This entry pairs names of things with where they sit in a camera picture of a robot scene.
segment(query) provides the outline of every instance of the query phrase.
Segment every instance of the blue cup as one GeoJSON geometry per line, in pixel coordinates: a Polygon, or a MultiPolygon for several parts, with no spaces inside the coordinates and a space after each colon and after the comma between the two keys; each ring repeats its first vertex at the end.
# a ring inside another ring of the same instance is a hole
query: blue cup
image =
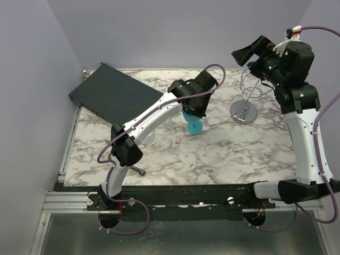
{"type": "Polygon", "coordinates": [[[203,129],[203,124],[201,122],[201,119],[196,116],[186,113],[184,110],[182,112],[183,112],[184,119],[188,123],[187,125],[188,131],[191,134],[198,134],[199,132],[201,132],[203,129]]]}

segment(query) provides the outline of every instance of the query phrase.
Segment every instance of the gray wall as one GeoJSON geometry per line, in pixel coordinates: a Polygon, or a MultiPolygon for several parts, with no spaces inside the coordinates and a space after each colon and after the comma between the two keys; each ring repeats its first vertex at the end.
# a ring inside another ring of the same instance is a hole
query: gray wall
{"type": "MultiPolygon", "coordinates": [[[[340,28],[340,2],[338,0],[313,0],[308,8],[301,24],[303,26],[328,26],[333,29],[340,28]]],[[[315,60],[310,71],[308,81],[319,90],[321,105],[324,107],[334,96],[340,92],[340,38],[326,32],[307,30],[302,32],[301,39],[312,46],[315,60]]],[[[337,180],[340,180],[340,101],[336,102],[328,113],[321,119],[322,139],[328,164],[337,180]]],[[[324,200],[328,218],[333,215],[333,206],[330,199],[324,200]]],[[[327,226],[329,240],[332,241],[334,254],[340,254],[340,243],[338,232],[340,230],[340,219],[327,226]]]]}
{"type": "Polygon", "coordinates": [[[48,0],[84,69],[237,67],[230,53],[261,34],[275,42],[310,0],[48,0]]]}
{"type": "Polygon", "coordinates": [[[0,254],[29,254],[82,70],[45,0],[0,3],[0,254]]]}

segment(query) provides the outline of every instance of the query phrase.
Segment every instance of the marble surface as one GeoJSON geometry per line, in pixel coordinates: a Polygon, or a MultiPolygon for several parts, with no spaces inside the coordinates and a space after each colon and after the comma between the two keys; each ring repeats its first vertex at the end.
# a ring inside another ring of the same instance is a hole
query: marble surface
{"type": "MultiPolygon", "coordinates": [[[[143,83],[162,92],[176,79],[196,77],[199,70],[127,70],[143,83]]],[[[158,127],[156,142],[141,146],[143,158],[136,164],[147,171],[142,177],[128,171],[123,185],[233,184],[295,177],[292,141],[273,94],[250,99],[259,111],[250,125],[235,123],[230,105],[241,98],[238,85],[242,70],[228,70],[222,87],[211,97],[204,128],[190,135],[181,114],[169,130],[158,127]]],[[[220,79],[221,71],[210,71],[220,79]]],[[[247,86],[256,78],[247,78],[247,86]]],[[[67,166],[65,186],[95,186],[106,177],[109,164],[99,165],[97,155],[109,142],[111,125],[94,113],[81,110],[67,166]]]]}

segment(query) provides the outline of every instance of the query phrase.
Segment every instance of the round metal base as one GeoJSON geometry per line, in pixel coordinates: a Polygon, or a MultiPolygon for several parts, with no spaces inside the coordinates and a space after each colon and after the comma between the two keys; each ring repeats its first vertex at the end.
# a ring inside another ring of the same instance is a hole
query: round metal base
{"type": "Polygon", "coordinates": [[[255,105],[251,102],[247,102],[245,105],[243,100],[234,102],[229,109],[229,113],[231,118],[240,124],[253,123],[257,118],[255,105]]]}

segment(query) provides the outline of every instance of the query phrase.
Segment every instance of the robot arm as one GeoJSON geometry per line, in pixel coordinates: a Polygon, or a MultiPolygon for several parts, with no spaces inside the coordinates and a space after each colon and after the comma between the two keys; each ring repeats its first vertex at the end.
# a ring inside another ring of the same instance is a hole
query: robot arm
{"type": "Polygon", "coordinates": [[[138,145],[156,127],[183,109],[186,114],[191,116],[204,117],[211,96],[209,91],[214,85],[218,85],[217,81],[206,70],[203,70],[193,80],[174,81],[168,88],[168,92],[164,93],[141,115],[123,126],[114,124],[111,128],[111,140],[117,139],[112,144],[113,158],[111,162],[115,168],[109,179],[101,184],[104,194],[114,197],[121,192],[122,183],[129,167],[136,164],[143,156],[138,145]]]}
{"type": "Polygon", "coordinates": [[[274,86],[274,95],[285,116],[296,155],[296,179],[251,184],[253,195],[260,199],[297,203],[321,198],[329,195],[326,181],[334,192],[340,191],[340,182],[333,180],[329,170],[320,127],[316,123],[320,109],[318,92],[305,82],[314,53],[310,45],[300,41],[300,31],[301,27],[288,30],[288,40],[277,46],[260,36],[248,47],[232,52],[241,66],[253,54],[259,56],[247,66],[255,77],[274,86]]]}

